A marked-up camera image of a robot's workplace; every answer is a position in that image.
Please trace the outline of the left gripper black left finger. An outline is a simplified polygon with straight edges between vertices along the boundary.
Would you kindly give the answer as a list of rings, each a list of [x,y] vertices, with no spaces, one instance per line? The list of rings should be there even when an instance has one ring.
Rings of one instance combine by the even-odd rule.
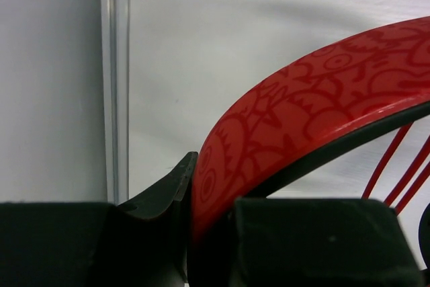
[[[197,153],[140,194],[1,205],[2,286],[182,286]]]

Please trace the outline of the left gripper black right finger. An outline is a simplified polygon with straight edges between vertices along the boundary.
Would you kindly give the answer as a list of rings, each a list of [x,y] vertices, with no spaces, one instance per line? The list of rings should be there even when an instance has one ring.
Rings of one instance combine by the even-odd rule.
[[[377,200],[241,198],[230,286],[422,286],[395,211]]]

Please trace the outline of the red headphones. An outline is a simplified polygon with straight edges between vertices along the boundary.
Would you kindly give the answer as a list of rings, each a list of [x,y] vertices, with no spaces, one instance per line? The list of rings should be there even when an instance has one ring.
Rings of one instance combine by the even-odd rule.
[[[429,114],[429,18],[316,50],[235,102],[194,173],[191,235],[201,241],[239,196],[266,196]]]

